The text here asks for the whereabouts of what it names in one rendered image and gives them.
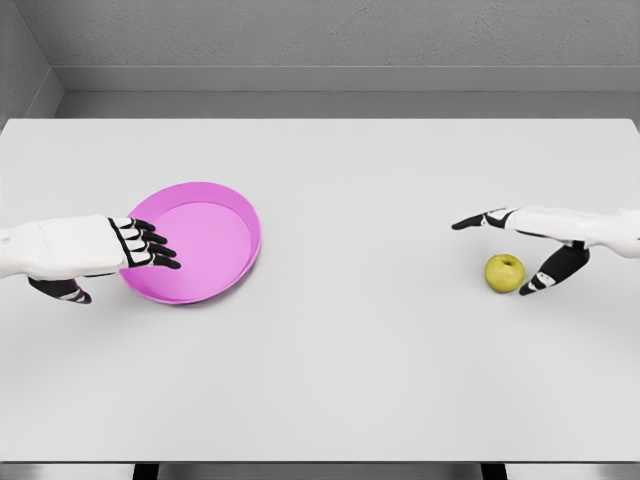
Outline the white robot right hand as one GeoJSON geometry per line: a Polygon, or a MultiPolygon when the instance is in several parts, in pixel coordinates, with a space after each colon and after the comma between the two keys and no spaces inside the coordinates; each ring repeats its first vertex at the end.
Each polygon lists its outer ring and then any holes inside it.
{"type": "Polygon", "coordinates": [[[452,228],[463,230],[486,225],[562,243],[528,283],[522,285],[519,290],[522,296],[567,280],[588,263],[590,249],[594,246],[608,247],[624,256],[634,241],[626,226],[614,217],[536,206],[484,212],[456,222],[452,228]]]}

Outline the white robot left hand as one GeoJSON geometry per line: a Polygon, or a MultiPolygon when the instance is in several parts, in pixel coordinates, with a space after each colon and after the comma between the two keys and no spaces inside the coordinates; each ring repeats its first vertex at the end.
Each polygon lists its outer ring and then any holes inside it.
{"type": "Polygon", "coordinates": [[[177,253],[156,227],[141,219],[104,215],[35,222],[36,241],[25,275],[31,287],[56,300],[90,304],[79,277],[100,277],[123,269],[158,266],[178,270],[177,253]]]}

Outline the yellow-green apple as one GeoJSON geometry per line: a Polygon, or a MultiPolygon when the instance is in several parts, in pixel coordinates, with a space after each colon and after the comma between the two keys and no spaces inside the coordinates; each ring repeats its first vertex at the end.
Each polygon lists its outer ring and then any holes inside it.
{"type": "Polygon", "coordinates": [[[484,276],[488,286],[495,292],[510,293],[521,287],[526,269],[518,257],[497,254],[487,260],[484,276]]]}

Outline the pink round plate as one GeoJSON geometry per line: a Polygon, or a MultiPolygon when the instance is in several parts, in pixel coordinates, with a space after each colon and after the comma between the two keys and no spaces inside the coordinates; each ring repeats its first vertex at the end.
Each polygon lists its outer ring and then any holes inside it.
{"type": "Polygon", "coordinates": [[[130,216],[153,224],[177,252],[178,270],[144,266],[120,272],[131,290],[160,303],[195,303],[224,292],[252,267],[261,246],[253,205],[216,183],[164,188],[141,201],[130,216]]]}

